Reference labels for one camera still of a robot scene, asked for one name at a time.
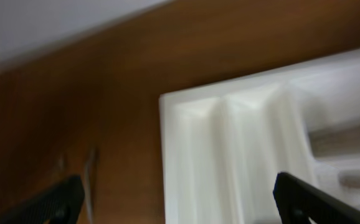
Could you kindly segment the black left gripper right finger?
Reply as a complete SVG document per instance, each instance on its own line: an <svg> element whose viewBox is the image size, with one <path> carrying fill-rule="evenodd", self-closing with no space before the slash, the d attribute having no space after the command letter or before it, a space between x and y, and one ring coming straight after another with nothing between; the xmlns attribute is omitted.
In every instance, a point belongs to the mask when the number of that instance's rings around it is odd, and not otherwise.
<svg viewBox="0 0 360 224"><path fill-rule="evenodd" d="M287 173L277 174L273 196L283 224L358 224L360 211Z"/></svg>

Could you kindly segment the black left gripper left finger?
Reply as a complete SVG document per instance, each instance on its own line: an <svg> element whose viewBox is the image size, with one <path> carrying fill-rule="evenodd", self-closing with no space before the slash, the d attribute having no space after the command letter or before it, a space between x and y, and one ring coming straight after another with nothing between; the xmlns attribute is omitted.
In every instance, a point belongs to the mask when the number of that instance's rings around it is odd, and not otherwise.
<svg viewBox="0 0 360 224"><path fill-rule="evenodd" d="M81 177L71 175L1 213L0 224L76 224L84 199Z"/></svg>

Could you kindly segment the small metal teaspoon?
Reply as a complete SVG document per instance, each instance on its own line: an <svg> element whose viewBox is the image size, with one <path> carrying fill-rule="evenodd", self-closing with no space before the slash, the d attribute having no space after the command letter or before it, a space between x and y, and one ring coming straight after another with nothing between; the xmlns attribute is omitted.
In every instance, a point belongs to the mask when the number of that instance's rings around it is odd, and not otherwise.
<svg viewBox="0 0 360 224"><path fill-rule="evenodd" d="M65 175L65 171L67 168L67 157L66 154L61 154L56 162L55 171L56 175L62 178Z"/></svg>
<svg viewBox="0 0 360 224"><path fill-rule="evenodd" d="M84 165L84 191L85 191L85 207L89 224L94 224L93 196L94 186L97 174L98 148L93 147L89 150Z"/></svg>

